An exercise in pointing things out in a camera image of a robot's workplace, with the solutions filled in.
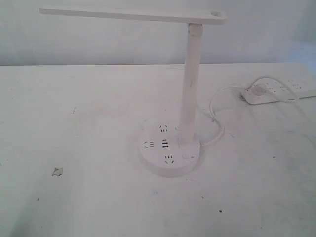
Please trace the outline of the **white desk lamp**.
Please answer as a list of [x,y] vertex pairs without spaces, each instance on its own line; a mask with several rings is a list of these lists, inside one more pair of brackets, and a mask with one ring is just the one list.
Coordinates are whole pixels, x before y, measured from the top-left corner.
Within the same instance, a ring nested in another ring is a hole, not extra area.
[[140,10],[81,6],[41,6],[41,14],[184,23],[188,26],[180,121],[147,125],[140,137],[141,161],[160,177],[180,177],[191,172],[199,161],[201,143],[195,136],[201,38],[204,25],[222,25],[226,15],[220,10]]

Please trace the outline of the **white plug in strip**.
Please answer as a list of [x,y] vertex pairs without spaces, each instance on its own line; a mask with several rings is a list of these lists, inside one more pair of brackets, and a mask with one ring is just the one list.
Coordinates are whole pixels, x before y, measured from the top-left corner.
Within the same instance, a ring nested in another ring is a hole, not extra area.
[[266,88],[265,84],[259,83],[255,84],[251,87],[251,91],[256,96],[262,96],[268,93],[268,90]]

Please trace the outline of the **small paper scrap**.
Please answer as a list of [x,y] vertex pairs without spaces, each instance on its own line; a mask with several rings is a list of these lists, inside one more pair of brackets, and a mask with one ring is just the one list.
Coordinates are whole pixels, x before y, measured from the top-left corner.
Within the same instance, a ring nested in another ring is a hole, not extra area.
[[57,176],[57,177],[59,177],[59,176],[61,176],[63,174],[63,168],[62,167],[60,167],[60,168],[54,168],[54,171],[52,172],[52,176]]

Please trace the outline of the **white power strip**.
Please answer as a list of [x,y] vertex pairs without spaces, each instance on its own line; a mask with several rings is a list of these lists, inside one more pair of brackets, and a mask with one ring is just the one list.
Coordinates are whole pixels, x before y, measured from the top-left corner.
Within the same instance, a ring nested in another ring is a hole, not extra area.
[[250,105],[274,103],[278,98],[283,100],[295,100],[297,97],[310,98],[316,96],[316,81],[314,79],[286,79],[283,83],[272,80],[270,78],[263,78],[258,80],[255,84],[265,84],[268,93],[262,96],[256,96],[249,89],[243,89],[240,94],[241,97]]

